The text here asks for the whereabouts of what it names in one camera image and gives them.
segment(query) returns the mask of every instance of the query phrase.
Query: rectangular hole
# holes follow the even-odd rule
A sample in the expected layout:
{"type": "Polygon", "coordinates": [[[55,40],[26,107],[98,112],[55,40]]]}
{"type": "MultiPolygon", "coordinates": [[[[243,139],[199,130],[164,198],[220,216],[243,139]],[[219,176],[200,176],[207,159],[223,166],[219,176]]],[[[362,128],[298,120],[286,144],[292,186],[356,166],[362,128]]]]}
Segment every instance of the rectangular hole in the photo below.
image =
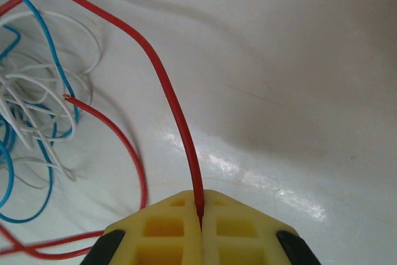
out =
{"type": "Polygon", "coordinates": [[[183,247],[177,245],[138,246],[132,265],[181,265],[183,247]]]}
{"type": "Polygon", "coordinates": [[[175,237],[184,236],[184,222],[180,218],[152,217],[146,222],[143,236],[175,237]]]}
{"type": "Polygon", "coordinates": [[[257,237],[252,221],[228,217],[218,218],[216,221],[216,234],[230,237],[257,237]]]}
{"type": "Polygon", "coordinates": [[[218,252],[220,265],[266,265],[260,248],[221,246],[218,252]]]}

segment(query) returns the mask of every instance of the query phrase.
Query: blue wire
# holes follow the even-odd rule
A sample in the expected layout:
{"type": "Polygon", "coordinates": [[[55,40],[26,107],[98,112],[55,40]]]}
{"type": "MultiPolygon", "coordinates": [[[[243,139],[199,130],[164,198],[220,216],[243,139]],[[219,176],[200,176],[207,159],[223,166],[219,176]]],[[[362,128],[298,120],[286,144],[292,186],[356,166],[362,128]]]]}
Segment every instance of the blue wire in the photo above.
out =
{"type": "MultiPolygon", "coordinates": [[[[66,86],[68,92],[70,93],[70,95],[74,97],[74,91],[73,91],[73,89],[72,89],[72,87],[71,87],[71,85],[70,85],[70,83],[69,83],[69,81],[68,81],[68,79],[67,79],[67,77],[65,75],[65,72],[62,69],[62,66],[61,66],[61,63],[59,61],[58,55],[56,54],[56,49],[55,49],[55,45],[54,45],[53,39],[51,37],[51,33],[50,33],[45,21],[43,20],[43,17],[40,15],[40,12],[36,9],[36,7],[29,0],[22,0],[22,1],[33,12],[33,14],[35,15],[38,23],[42,27],[44,35],[45,35],[45,37],[47,39],[47,42],[48,42],[48,46],[50,47],[51,55],[53,57],[54,63],[56,65],[56,68],[58,69],[58,72],[59,72],[59,74],[61,76],[61,79],[62,79],[63,83],[65,84],[65,86],[66,86]]],[[[12,27],[8,27],[6,29],[8,29],[10,31],[13,31],[12,27]]],[[[1,55],[2,55],[2,56],[0,56],[1,58],[4,58],[4,56],[6,56],[16,46],[16,44],[20,40],[20,35],[17,34],[16,40],[18,40],[18,41],[17,42],[14,41],[14,43],[12,43],[10,46],[8,46],[1,53],[1,55]]],[[[78,113],[78,108],[76,106],[74,106],[74,119],[75,119],[76,123],[79,121],[79,113],[78,113]]],[[[4,136],[4,141],[6,142],[6,146],[9,145],[9,148],[12,148],[14,146],[14,143],[15,143],[16,133],[11,127],[9,127],[9,124],[7,124],[7,122],[4,122],[4,124],[6,126],[6,135],[7,135],[7,136],[4,136]]],[[[62,134],[62,136],[56,137],[57,124],[55,123],[53,125],[52,137],[53,138],[65,138],[68,135],[70,135],[71,131],[72,130],[70,128],[66,133],[62,134]]],[[[51,159],[48,156],[48,153],[47,153],[42,141],[37,140],[37,143],[38,143],[38,145],[40,147],[40,150],[42,151],[42,154],[43,154],[43,156],[45,158],[45,161],[47,163],[51,163],[51,159]]],[[[2,205],[4,205],[4,203],[8,200],[8,197],[10,196],[12,187],[14,185],[14,168],[13,168],[13,165],[12,165],[12,160],[11,160],[10,154],[7,151],[6,146],[4,146],[4,144],[2,142],[0,143],[0,149],[4,153],[4,157],[6,158],[6,162],[7,162],[8,168],[9,168],[9,185],[8,185],[8,188],[7,188],[6,195],[4,196],[3,200],[1,201],[0,207],[2,205]]],[[[3,215],[2,213],[0,213],[0,218],[5,220],[5,221],[7,221],[7,222],[10,222],[10,223],[26,223],[26,222],[29,222],[29,221],[37,218],[43,212],[45,207],[47,206],[48,201],[50,200],[50,196],[51,196],[52,190],[53,190],[53,170],[52,170],[51,167],[48,167],[48,183],[49,183],[49,186],[48,186],[47,196],[46,196],[46,198],[44,200],[44,203],[43,203],[42,207],[40,208],[40,210],[35,215],[33,215],[33,216],[29,217],[29,218],[26,218],[24,220],[16,220],[16,219],[13,219],[13,218],[9,218],[9,217],[3,215]]]]}
{"type": "MultiPolygon", "coordinates": [[[[49,110],[49,108],[47,108],[44,105],[38,104],[37,106],[49,110]]],[[[29,122],[27,123],[27,125],[28,125],[28,127],[32,127],[32,125],[29,122]]],[[[56,131],[57,131],[57,124],[55,123],[53,125],[52,137],[56,136],[56,131]]],[[[38,146],[40,147],[40,150],[43,153],[45,161],[47,163],[51,163],[51,159],[48,156],[48,153],[47,153],[47,151],[46,151],[46,149],[44,147],[43,142],[40,141],[40,140],[37,140],[37,143],[38,143],[38,146]]],[[[14,173],[12,173],[12,181],[14,182],[14,173]]],[[[27,223],[27,222],[30,222],[30,221],[34,220],[35,218],[37,218],[44,211],[45,207],[47,207],[48,201],[50,200],[50,197],[51,197],[51,194],[52,194],[53,185],[54,185],[53,170],[52,170],[51,167],[48,167],[48,192],[47,192],[47,196],[45,197],[44,203],[41,206],[41,208],[38,210],[38,212],[36,212],[33,216],[31,216],[29,218],[25,218],[23,220],[16,220],[14,218],[7,217],[4,214],[0,213],[0,219],[4,220],[6,222],[9,222],[9,223],[27,223]]]]}
{"type": "Polygon", "coordinates": [[[0,53],[0,61],[1,61],[4,57],[6,57],[6,56],[8,55],[8,53],[10,53],[10,52],[18,45],[18,43],[20,42],[20,36],[21,36],[21,35],[20,35],[20,32],[19,32],[17,29],[15,29],[15,28],[13,28],[13,27],[11,27],[11,26],[8,26],[8,25],[4,25],[3,27],[4,27],[5,29],[7,29],[7,30],[9,30],[9,31],[11,31],[11,32],[13,32],[13,33],[15,33],[16,38],[15,38],[15,40],[14,40],[12,43],[10,43],[10,44],[8,45],[7,48],[4,49],[3,52],[0,53]]]}
{"type": "MultiPolygon", "coordinates": [[[[74,97],[73,89],[72,89],[72,87],[71,87],[71,85],[70,85],[70,83],[69,83],[69,81],[68,81],[68,79],[67,79],[67,77],[65,75],[65,72],[62,69],[61,62],[60,62],[60,60],[58,58],[58,55],[56,54],[55,44],[54,44],[54,41],[53,41],[53,39],[51,37],[50,30],[48,29],[48,27],[47,27],[42,15],[38,11],[38,9],[30,2],[30,0],[22,0],[22,1],[33,12],[33,14],[35,15],[38,23],[42,27],[44,35],[45,35],[45,38],[47,39],[47,42],[48,42],[48,46],[50,47],[51,55],[52,55],[52,57],[54,59],[54,63],[56,65],[56,68],[58,69],[58,72],[59,72],[59,74],[61,76],[61,79],[62,79],[63,83],[65,84],[65,86],[66,86],[68,92],[70,93],[70,95],[74,97]]],[[[74,118],[75,118],[76,122],[79,121],[79,111],[78,111],[78,108],[76,106],[74,106],[74,118]]]]}
{"type": "Polygon", "coordinates": [[[10,156],[10,153],[8,152],[6,146],[4,146],[4,143],[0,141],[0,150],[4,154],[4,157],[7,162],[7,167],[8,167],[8,186],[6,193],[4,194],[4,197],[2,198],[0,202],[0,207],[2,207],[10,198],[12,188],[14,186],[14,165],[12,164],[12,159],[10,156]]]}

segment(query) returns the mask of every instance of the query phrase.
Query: red wire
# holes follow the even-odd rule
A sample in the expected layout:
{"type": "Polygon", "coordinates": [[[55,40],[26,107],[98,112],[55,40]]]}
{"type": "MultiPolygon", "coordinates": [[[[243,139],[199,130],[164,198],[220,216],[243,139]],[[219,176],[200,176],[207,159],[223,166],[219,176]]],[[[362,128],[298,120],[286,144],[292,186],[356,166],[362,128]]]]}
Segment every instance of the red wire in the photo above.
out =
{"type": "MultiPolygon", "coordinates": [[[[198,216],[198,219],[201,224],[202,217],[204,215],[204,189],[203,189],[203,182],[202,182],[202,177],[201,177],[201,173],[200,173],[199,161],[197,159],[192,136],[190,135],[190,131],[187,126],[186,119],[183,115],[181,106],[179,105],[179,102],[177,100],[175,92],[172,88],[171,82],[168,78],[166,70],[164,69],[163,63],[161,62],[159,56],[157,55],[157,53],[155,52],[153,47],[150,45],[150,43],[139,32],[137,32],[134,28],[129,26],[124,21],[113,16],[109,12],[106,12],[105,10],[97,7],[96,5],[94,5],[93,3],[91,3],[87,0],[72,0],[72,1],[80,4],[82,7],[85,7],[86,9],[97,14],[101,18],[109,21],[110,23],[117,26],[125,33],[127,33],[129,36],[131,36],[142,47],[142,49],[145,51],[148,58],[152,62],[153,66],[154,66],[154,70],[156,71],[158,78],[160,80],[161,86],[163,87],[163,91],[164,91],[165,96],[168,100],[172,114],[174,115],[177,127],[179,129],[179,133],[182,138],[182,142],[184,144],[187,160],[189,162],[190,174],[192,176],[197,216],[198,216]]],[[[13,7],[20,4],[21,2],[22,2],[21,0],[10,0],[7,3],[5,3],[4,5],[2,5],[0,7],[0,17],[2,15],[4,15],[6,12],[10,11],[13,7]]],[[[95,111],[95,112],[97,112],[98,116],[100,116],[100,115],[104,116],[103,114],[99,113],[98,111],[95,111]]],[[[112,127],[112,129],[114,132],[117,133],[118,129],[114,129],[114,127],[112,127]]],[[[83,234],[83,235],[78,235],[78,236],[71,236],[69,238],[64,238],[64,239],[58,240],[58,241],[50,241],[48,243],[42,243],[40,245],[24,246],[1,225],[0,225],[0,232],[14,245],[12,249],[9,249],[7,251],[1,251],[0,255],[6,254],[6,253],[11,253],[11,251],[13,253],[24,251],[25,253],[27,253],[33,257],[39,258],[39,259],[68,259],[68,258],[80,256],[82,254],[86,254],[90,248],[80,249],[79,251],[65,253],[65,254],[43,254],[43,253],[37,252],[35,249],[39,248],[39,247],[46,248],[49,246],[58,245],[58,244],[54,244],[57,242],[59,244],[61,244],[60,242],[68,243],[68,242],[76,241],[79,239],[93,237],[93,236],[88,236],[89,234],[92,234],[92,233],[88,233],[88,234],[83,234]]]]}
{"type": "Polygon", "coordinates": [[[138,171],[138,177],[139,177],[140,184],[141,184],[141,207],[140,207],[140,209],[144,209],[146,207],[146,203],[148,201],[148,185],[146,183],[145,170],[143,169],[143,165],[141,163],[141,160],[139,159],[139,156],[135,152],[130,141],[128,141],[128,138],[109,118],[107,118],[104,114],[102,114],[98,110],[83,103],[82,101],[79,101],[75,97],[71,97],[69,95],[64,95],[63,97],[71,104],[75,105],[76,107],[78,107],[78,108],[90,113],[91,115],[95,116],[96,118],[98,118],[100,121],[102,121],[104,124],[106,124],[109,128],[111,128],[113,130],[113,132],[123,142],[124,146],[127,148],[129,154],[131,155],[132,160],[136,164],[136,170],[138,171]]]}
{"type": "Polygon", "coordinates": [[[23,245],[17,238],[15,238],[10,232],[8,232],[2,225],[0,225],[0,232],[10,241],[13,245],[12,248],[9,249],[2,249],[0,251],[0,256],[4,256],[7,254],[19,253],[21,251],[25,252],[26,254],[44,260],[64,260],[75,258],[78,256],[82,256],[87,254],[91,247],[79,249],[77,251],[72,251],[70,253],[62,253],[62,254],[45,254],[36,251],[39,248],[49,248],[51,246],[63,245],[65,243],[70,243],[74,241],[84,240],[92,237],[100,237],[104,233],[103,231],[95,231],[89,232],[84,234],[78,234],[74,236],[69,236],[66,238],[58,239],[58,240],[51,240],[41,243],[34,243],[31,245],[23,245]]]}

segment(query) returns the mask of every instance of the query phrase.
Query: black rubber grip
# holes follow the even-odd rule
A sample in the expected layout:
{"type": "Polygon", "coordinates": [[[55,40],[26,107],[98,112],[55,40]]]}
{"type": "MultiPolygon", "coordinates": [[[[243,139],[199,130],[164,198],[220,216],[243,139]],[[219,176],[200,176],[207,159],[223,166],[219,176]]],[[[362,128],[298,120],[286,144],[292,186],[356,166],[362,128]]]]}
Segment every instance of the black rubber grip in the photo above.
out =
{"type": "Polygon", "coordinates": [[[287,231],[278,231],[277,239],[279,239],[291,265],[321,265],[306,242],[299,236],[287,231]]]}
{"type": "Polygon", "coordinates": [[[109,265],[125,232],[114,230],[101,236],[80,265],[109,265]]]}

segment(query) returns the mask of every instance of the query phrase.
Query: white wire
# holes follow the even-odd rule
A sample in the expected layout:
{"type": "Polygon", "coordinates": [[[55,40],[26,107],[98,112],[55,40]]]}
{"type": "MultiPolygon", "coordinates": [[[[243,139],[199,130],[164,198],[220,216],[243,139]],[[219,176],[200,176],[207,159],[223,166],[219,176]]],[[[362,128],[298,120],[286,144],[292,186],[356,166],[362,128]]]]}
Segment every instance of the white wire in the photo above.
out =
{"type": "MultiPolygon", "coordinates": [[[[67,20],[68,22],[79,27],[81,30],[83,30],[88,35],[88,37],[91,39],[91,41],[93,42],[93,44],[95,46],[96,55],[95,55],[95,59],[94,59],[94,62],[92,63],[92,65],[90,67],[88,67],[86,70],[82,71],[82,73],[83,74],[91,73],[98,66],[98,64],[100,62],[100,58],[101,58],[101,53],[102,53],[100,50],[99,42],[96,39],[95,35],[92,33],[92,31],[87,26],[85,26],[82,22],[80,22],[80,21],[76,20],[75,18],[70,17],[66,14],[62,14],[60,12],[54,12],[54,11],[40,11],[40,13],[41,13],[41,15],[55,16],[55,17],[59,17],[61,19],[67,20]]],[[[32,11],[17,12],[12,15],[7,15],[0,19],[0,26],[6,25],[10,22],[14,22],[15,20],[18,20],[21,18],[33,17],[33,16],[34,16],[34,14],[32,11]]]]}
{"type": "MultiPolygon", "coordinates": [[[[53,11],[43,11],[42,14],[59,17],[61,19],[67,20],[68,22],[74,24],[76,27],[81,29],[92,41],[94,44],[94,62],[90,65],[90,67],[86,68],[85,70],[75,73],[70,71],[69,69],[63,67],[65,73],[68,75],[68,79],[78,82],[80,84],[85,93],[87,94],[86,102],[91,104],[92,101],[92,87],[90,81],[85,77],[85,75],[89,74],[93,71],[96,66],[99,64],[101,59],[101,50],[99,46],[98,40],[95,38],[95,35],[80,21],[67,16],[65,14],[53,11]]],[[[8,15],[5,17],[0,18],[0,26],[5,25],[7,23],[13,22],[15,20],[24,18],[24,17],[31,17],[33,13],[31,11],[19,12],[13,15],[8,15]]],[[[29,149],[32,150],[33,147],[33,140],[40,140],[42,141],[45,149],[47,150],[48,154],[51,157],[53,163],[46,163],[41,159],[36,159],[34,157],[25,157],[25,158],[16,158],[13,159],[15,163],[35,163],[37,165],[42,166],[50,166],[55,169],[59,169],[63,171],[66,177],[72,181],[76,180],[76,176],[74,173],[66,168],[62,162],[60,161],[58,155],[55,153],[52,145],[50,142],[54,141],[63,141],[63,140],[70,140],[74,137],[76,132],[76,121],[74,119],[73,113],[68,108],[66,101],[57,94],[57,87],[61,87],[63,93],[66,93],[65,84],[61,80],[59,73],[55,70],[56,65],[53,63],[46,63],[44,61],[40,61],[32,56],[29,56],[25,53],[19,53],[13,51],[8,54],[1,62],[0,62],[2,69],[0,74],[0,114],[4,117],[4,120],[9,122],[11,127],[15,130],[18,137],[21,139],[22,143],[29,149]],[[23,58],[21,61],[17,61],[15,58],[23,58]],[[32,75],[27,74],[28,71],[37,71],[37,70],[45,70],[45,76],[43,74],[34,74],[32,75]],[[23,87],[20,84],[19,80],[26,80],[43,90],[43,94],[37,95],[40,92],[38,89],[32,89],[23,87]],[[47,104],[48,100],[54,100],[55,103],[61,107],[59,111],[47,110],[41,107],[37,107],[37,104],[47,104]],[[9,104],[18,105],[22,111],[22,119],[20,117],[14,117],[13,113],[11,112],[11,108],[9,104]],[[42,121],[41,118],[38,119],[35,112],[40,112],[46,115],[49,115],[51,119],[49,121],[42,121]],[[52,128],[55,123],[58,123],[61,119],[68,119],[68,124],[71,127],[71,133],[65,138],[52,138],[47,137],[44,134],[46,129],[52,128]],[[32,127],[28,127],[26,125],[26,121],[28,120],[32,127]]],[[[41,180],[48,183],[48,181],[44,180],[40,177],[37,173],[35,173],[32,169],[27,168],[34,173],[37,177],[41,180]]],[[[19,179],[24,184],[36,188],[42,189],[43,187],[35,186],[26,180],[22,179],[21,177],[16,175],[16,178],[19,179]]]]}
{"type": "MultiPolygon", "coordinates": [[[[57,94],[55,94],[51,89],[48,89],[44,84],[40,83],[39,81],[36,81],[28,76],[25,76],[23,74],[9,74],[6,75],[6,78],[21,78],[21,79],[25,79],[27,81],[31,81],[32,83],[35,83],[37,85],[39,85],[40,87],[47,89],[48,92],[59,102],[59,104],[61,104],[61,106],[63,106],[65,112],[69,115],[69,118],[71,119],[71,126],[72,126],[72,131],[70,136],[66,137],[65,139],[69,139],[70,137],[72,137],[74,135],[74,132],[76,130],[76,122],[74,121],[74,118],[70,112],[70,110],[68,109],[68,107],[66,106],[66,104],[63,102],[63,100],[58,97],[57,94]]],[[[3,84],[6,84],[7,82],[4,80],[4,77],[0,76],[0,81],[3,84]]],[[[36,117],[33,115],[33,113],[31,113],[30,109],[26,106],[26,104],[19,98],[19,96],[16,94],[15,90],[13,87],[8,87],[7,90],[9,91],[9,93],[17,100],[18,105],[20,105],[20,107],[22,108],[22,110],[25,112],[26,116],[29,118],[30,122],[32,123],[32,125],[34,127],[38,127],[38,123],[37,123],[37,119],[36,117]]],[[[37,138],[39,140],[41,140],[43,142],[43,145],[45,147],[45,149],[47,150],[47,152],[50,154],[50,156],[52,157],[52,160],[55,162],[55,164],[63,171],[63,173],[66,175],[67,178],[69,178],[72,181],[76,181],[76,176],[74,175],[74,173],[69,170],[68,168],[66,168],[62,162],[60,161],[58,155],[55,153],[53,147],[50,144],[51,138],[47,138],[41,131],[37,131],[38,137],[35,137],[33,135],[34,138],[37,138]]]]}
{"type": "MultiPolygon", "coordinates": [[[[44,179],[44,178],[42,178],[42,177],[41,177],[40,175],[38,175],[35,171],[33,171],[33,170],[30,168],[30,165],[31,165],[31,164],[33,164],[33,165],[37,164],[37,165],[40,165],[40,166],[56,168],[56,166],[55,166],[54,164],[47,163],[46,161],[44,161],[44,160],[42,160],[42,159],[40,159],[40,158],[34,158],[34,157],[32,157],[32,156],[26,156],[26,157],[21,157],[21,158],[14,158],[14,159],[12,160],[12,162],[14,163],[14,165],[16,165],[16,164],[18,164],[18,163],[24,164],[24,165],[26,166],[26,168],[27,168],[30,172],[32,172],[37,178],[39,178],[41,181],[45,182],[46,184],[48,184],[49,181],[46,180],[46,179],[44,179]]],[[[48,186],[35,186],[34,184],[31,184],[31,183],[27,182],[25,179],[21,178],[21,177],[18,176],[17,174],[15,174],[15,177],[16,177],[18,180],[20,180],[22,183],[24,183],[24,184],[26,184],[27,186],[30,186],[30,187],[32,187],[32,188],[34,188],[34,189],[45,189],[45,188],[48,187],[48,186]]]]}

